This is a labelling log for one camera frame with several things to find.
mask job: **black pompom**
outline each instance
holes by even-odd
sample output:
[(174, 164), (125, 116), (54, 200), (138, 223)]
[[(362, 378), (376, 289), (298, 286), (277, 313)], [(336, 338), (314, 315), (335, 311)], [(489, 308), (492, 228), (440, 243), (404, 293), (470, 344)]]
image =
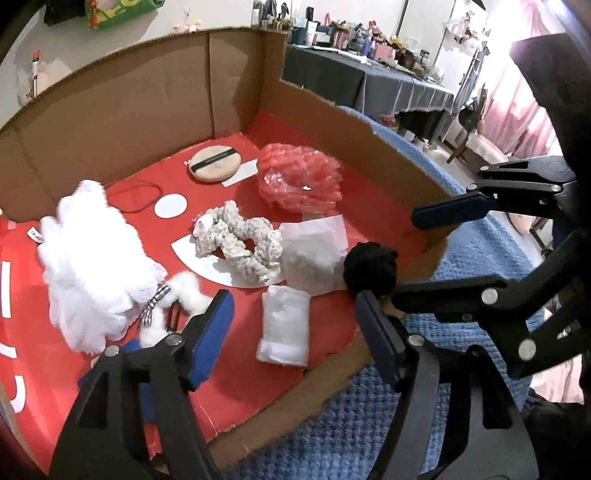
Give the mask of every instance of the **black pompom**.
[(376, 242), (355, 245), (345, 258), (343, 278), (352, 294), (370, 290), (376, 298), (389, 294), (396, 286), (398, 253)]

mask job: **folded white cloth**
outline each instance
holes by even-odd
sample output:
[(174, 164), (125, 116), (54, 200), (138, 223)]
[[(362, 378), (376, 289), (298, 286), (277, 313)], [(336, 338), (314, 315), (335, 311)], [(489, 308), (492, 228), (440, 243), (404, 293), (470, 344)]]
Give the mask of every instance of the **folded white cloth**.
[(263, 334), (257, 360), (280, 365), (308, 365), (310, 295), (272, 285), (262, 295)]

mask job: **blue knit blanket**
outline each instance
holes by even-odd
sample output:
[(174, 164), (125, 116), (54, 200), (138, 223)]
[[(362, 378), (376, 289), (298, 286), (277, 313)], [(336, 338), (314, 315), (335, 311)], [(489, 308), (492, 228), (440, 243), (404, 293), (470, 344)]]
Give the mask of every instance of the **blue knit blanket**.
[[(416, 163), (450, 194), (464, 189), (433, 160), (391, 130), (347, 109), (368, 121), (374, 133)], [(448, 238), (448, 247), (432, 279), (499, 274), (523, 278), (532, 265), (511, 235), (492, 216), (464, 223)], [(542, 322), (541, 313), (530, 319), (530, 329)], [(501, 371), (518, 407), (527, 397), (530, 380), (511, 380), (490, 337), (476, 323), (441, 324), (433, 315), (409, 315), (405, 321), (412, 333), (420, 333), (435, 345), (465, 350), (477, 343), (484, 346)], [(226, 479), (304, 480), (365, 479), (384, 442), (394, 417), (397, 394), (382, 382), (378, 371), (368, 365), (355, 375), (349, 388), (336, 394), (316, 417), (263, 448), (235, 468), (224, 472)], [(437, 411), (423, 471), (437, 465), (445, 431), (449, 388), (440, 386)]]

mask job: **white label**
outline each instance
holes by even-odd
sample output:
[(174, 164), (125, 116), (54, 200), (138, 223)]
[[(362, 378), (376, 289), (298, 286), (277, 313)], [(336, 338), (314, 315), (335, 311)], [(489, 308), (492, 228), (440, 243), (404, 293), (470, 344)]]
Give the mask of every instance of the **white label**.
[(34, 240), (38, 244), (42, 244), (45, 241), (43, 239), (42, 234), (40, 234), (39, 232), (37, 232), (37, 229), (35, 227), (31, 227), (29, 229), (29, 231), (27, 232), (27, 235), (29, 236), (29, 238), (31, 238), (32, 240)]

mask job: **floor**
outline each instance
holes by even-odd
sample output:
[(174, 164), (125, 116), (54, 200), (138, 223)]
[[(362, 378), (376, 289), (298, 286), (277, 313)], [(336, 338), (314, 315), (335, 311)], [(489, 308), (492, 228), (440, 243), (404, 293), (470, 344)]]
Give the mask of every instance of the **floor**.
[[(440, 142), (436, 142), (432, 145), (427, 155), (440, 165), (446, 172), (454, 177), (458, 183), (466, 187), (474, 182), (475, 176), (469, 171), (459, 160), (454, 160), (451, 163), (446, 163), (446, 160), (451, 154), (451, 150)], [(500, 221), (501, 225), (511, 234), (517, 244), (521, 247), (526, 256), (530, 259), (533, 266), (537, 267), (540, 265), (544, 258), (541, 255), (541, 248), (535, 241), (534, 237), (528, 233), (527, 235), (521, 235), (510, 223), (507, 215), (504, 212), (493, 213)], [(549, 221), (545, 228), (540, 233), (540, 237), (545, 244), (549, 244), (551, 241), (552, 224)]]

